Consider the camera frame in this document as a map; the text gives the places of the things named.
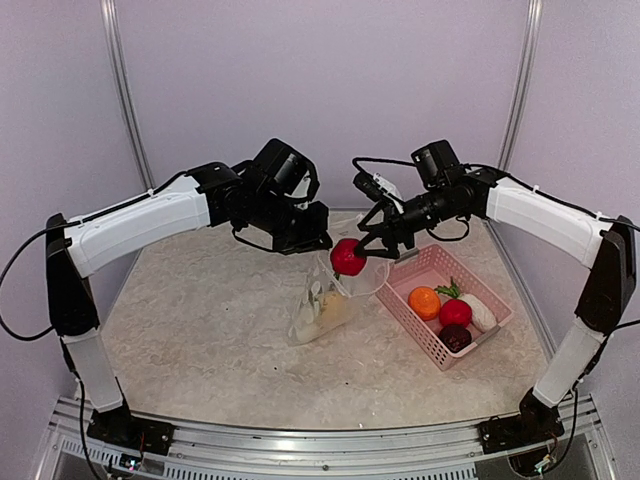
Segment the clear dotted zip bag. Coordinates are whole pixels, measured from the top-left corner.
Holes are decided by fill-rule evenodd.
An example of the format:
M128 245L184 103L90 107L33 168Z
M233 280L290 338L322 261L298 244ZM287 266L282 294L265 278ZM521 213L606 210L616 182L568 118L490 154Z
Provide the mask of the clear dotted zip bag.
M310 343L355 318L382 288L389 270L388 260L370 258L358 275L339 275L331 266L330 253L316 252L304 289L291 310L288 343Z

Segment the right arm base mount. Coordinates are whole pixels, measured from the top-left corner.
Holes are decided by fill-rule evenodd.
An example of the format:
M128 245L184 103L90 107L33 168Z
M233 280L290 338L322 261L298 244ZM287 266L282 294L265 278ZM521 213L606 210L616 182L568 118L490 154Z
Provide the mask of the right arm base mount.
M565 433L558 408L542 403L533 389L526 392L516 414L490 417L480 422L477 430L484 454L522 448Z

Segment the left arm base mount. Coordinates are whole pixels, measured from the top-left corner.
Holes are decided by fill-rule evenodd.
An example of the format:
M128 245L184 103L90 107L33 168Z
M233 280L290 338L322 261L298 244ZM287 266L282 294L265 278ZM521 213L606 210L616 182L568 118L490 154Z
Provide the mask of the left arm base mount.
M133 415L126 400L109 411L92 413L87 435L106 444L167 456L175 426Z

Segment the white radish with leaves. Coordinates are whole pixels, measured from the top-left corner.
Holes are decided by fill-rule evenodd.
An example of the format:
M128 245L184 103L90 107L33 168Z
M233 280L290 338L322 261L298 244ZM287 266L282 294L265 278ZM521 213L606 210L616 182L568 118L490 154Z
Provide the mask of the white radish with leaves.
M329 332L329 323L324 318L327 293L308 291L298 302L288 331L289 339L297 345L311 341Z

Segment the orange fruit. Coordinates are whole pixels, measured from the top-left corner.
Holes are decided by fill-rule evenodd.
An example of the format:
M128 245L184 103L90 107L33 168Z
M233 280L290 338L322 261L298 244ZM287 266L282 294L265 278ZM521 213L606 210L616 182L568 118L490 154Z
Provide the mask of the orange fruit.
M426 286L414 288L408 296L407 303L424 322L436 319L441 310L441 301L438 293Z

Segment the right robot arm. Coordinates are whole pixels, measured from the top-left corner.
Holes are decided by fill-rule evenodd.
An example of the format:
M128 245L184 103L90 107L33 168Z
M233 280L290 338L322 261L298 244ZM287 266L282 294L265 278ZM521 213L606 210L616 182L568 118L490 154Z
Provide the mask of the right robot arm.
M547 410L597 364L621 321L637 284L635 235L638 227L620 216L606 218L557 199L506 171L461 163L446 140L432 142L411 155L425 189L403 200L383 181L352 163L353 183L374 206L358 228L364 236L355 249L361 257L397 259L413 247L414 236L449 219L491 220L524 231L576 259L589 276L574 311L574 322L547 370L521 403L511 433L523 444L535 442L551 424Z

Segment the red apple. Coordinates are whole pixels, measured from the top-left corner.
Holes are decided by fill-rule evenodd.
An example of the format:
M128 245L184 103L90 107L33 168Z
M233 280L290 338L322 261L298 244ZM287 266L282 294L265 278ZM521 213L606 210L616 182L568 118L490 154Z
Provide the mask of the red apple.
M355 252L358 243L357 239L343 238L333 247L329 259L335 274L355 277L365 268L367 259Z

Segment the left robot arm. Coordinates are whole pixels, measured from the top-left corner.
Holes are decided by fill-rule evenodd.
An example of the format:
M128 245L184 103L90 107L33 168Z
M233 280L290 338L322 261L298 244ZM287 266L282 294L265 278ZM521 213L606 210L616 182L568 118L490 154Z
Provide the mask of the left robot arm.
M70 220L58 214L29 237L45 238L50 330L61 340L70 370L101 415L102 430L121 445L140 434L108 359L89 279L102 267L175 235L228 224L267 233L268 252L329 250L328 207L316 200L315 165L273 138L252 160L211 162L106 209Z

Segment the dark purple fruit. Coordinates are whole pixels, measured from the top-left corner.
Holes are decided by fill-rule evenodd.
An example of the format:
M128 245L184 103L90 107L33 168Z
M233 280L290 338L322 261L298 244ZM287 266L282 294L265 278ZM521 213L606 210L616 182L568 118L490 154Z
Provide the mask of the dark purple fruit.
M438 334L438 338L452 353L458 353L465 349L473 340L471 332L459 324L444 326Z

